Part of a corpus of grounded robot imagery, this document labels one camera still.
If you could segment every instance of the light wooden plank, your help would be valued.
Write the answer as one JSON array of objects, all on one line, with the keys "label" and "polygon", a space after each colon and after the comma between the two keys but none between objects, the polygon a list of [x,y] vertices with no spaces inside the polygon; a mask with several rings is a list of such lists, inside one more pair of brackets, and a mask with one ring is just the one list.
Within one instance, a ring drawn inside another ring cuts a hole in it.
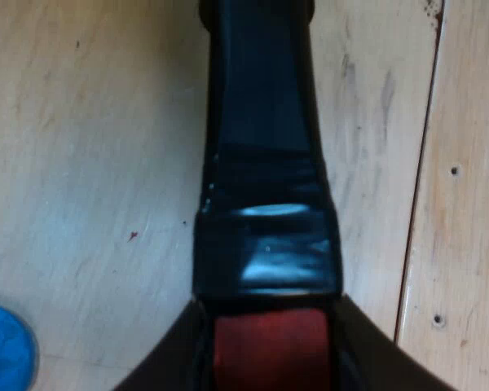
[{"label": "light wooden plank", "polygon": [[129,370],[103,367],[90,362],[73,361],[54,356],[41,357],[38,368],[44,374],[37,378],[37,391],[98,391],[113,389],[117,380],[126,377]]},{"label": "light wooden plank", "polygon": [[[318,0],[311,25],[346,291],[388,336],[434,54],[424,7]],[[35,389],[110,387],[189,298],[208,42],[192,0],[0,2],[0,305],[37,335]]]},{"label": "light wooden plank", "polygon": [[438,9],[431,1],[323,0],[311,25],[346,291],[391,339]]},{"label": "light wooden plank", "polygon": [[398,343],[489,390],[489,1],[446,1],[437,70]]},{"label": "light wooden plank", "polygon": [[207,52],[190,1],[0,2],[0,305],[42,389],[115,384],[190,297]]}]

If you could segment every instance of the dark stain on wood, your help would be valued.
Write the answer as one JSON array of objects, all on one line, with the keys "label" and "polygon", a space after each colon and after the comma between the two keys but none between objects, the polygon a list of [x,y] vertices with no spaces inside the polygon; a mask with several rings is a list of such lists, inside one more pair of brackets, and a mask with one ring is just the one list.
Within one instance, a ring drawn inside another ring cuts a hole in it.
[{"label": "dark stain on wood", "polygon": [[382,142],[386,145],[388,140],[388,120],[390,117],[391,104],[393,103],[395,80],[391,70],[385,74],[384,87],[381,93],[382,108]]},{"label": "dark stain on wood", "polygon": [[127,241],[127,243],[129,243],[132,239],[137,238],[137,237],[138,237],[138,232],[137,231],[130,232],[130,238]]}]

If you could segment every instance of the wooden floor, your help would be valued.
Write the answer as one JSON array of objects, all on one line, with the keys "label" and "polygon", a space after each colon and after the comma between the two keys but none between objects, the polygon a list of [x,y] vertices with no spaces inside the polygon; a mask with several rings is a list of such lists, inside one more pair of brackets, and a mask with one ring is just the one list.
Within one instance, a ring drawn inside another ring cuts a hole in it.
[{"label": "wooden floor", "polygon": [[[346,292],[489,390],[489,0],[317,0]],[[190,296],[208,33],[192,0],[0,1],[0,305],[36,390],[110,389]]]}]

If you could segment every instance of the blue object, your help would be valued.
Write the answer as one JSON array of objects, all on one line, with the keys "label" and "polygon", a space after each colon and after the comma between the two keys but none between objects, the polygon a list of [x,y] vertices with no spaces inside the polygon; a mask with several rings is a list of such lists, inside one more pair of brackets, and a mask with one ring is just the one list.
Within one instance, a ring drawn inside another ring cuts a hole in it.
[{"label": "blue object", "polygon": [[0,391],[25,391],[36,369],[36,343],[27,326],[0,307]]}]

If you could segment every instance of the wooden floorboard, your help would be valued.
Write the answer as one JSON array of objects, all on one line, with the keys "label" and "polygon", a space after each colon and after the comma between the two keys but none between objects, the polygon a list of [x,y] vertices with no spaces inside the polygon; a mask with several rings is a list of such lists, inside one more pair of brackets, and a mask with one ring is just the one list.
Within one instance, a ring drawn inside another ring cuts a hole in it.
[{"label": "wooden floorboard", "polygon": [[[387,336],[436,12],[318,0],[311,24],[346,291]],[[0,305],[36,333],[35,389],[109,388],[187,302],[208,44],[192,0],[0,2]]]},{"label": "wooden floorboard", "polygon": [[489,390],[489,2],[447,0],[398,343]]}]

